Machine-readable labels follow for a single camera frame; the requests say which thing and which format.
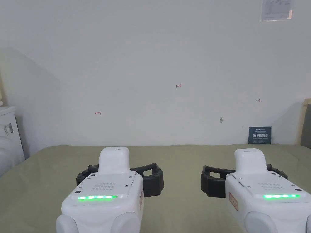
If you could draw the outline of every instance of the paper notice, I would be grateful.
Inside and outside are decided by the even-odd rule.
[[[275,21],[291,19],[294,0],[263,0],[261,21]]]
[[[8,124],[8,125],[3,125],[3,130],[5,132],[5,135],[6,136],[9,136],[10,134],[13,133],[13,127],[12,127],[12,124]]]

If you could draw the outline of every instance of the dark blue sign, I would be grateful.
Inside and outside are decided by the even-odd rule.
[[[249,144],[271,144],[271,126],[250,127],[248,130]]]

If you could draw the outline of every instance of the red label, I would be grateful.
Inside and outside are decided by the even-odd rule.
[[[239,203],[238,201],[232,196],[231,193],[229,193],[229,201],[231,202],[231,204],[234,206],[234,208],[239,211]]]

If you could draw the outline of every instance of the poster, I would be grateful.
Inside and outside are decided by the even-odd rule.
[[[271,144],[271,126],[266,127],[249,127],[248,143],[249,144]]]
[[[263,0],[260,21],[291,19],[293,7],[294,0]]]

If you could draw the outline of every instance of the gray fabric panel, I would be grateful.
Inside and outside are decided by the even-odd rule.
[[[311,149],[311,104],[308,105],[301,133],[301,145]]]

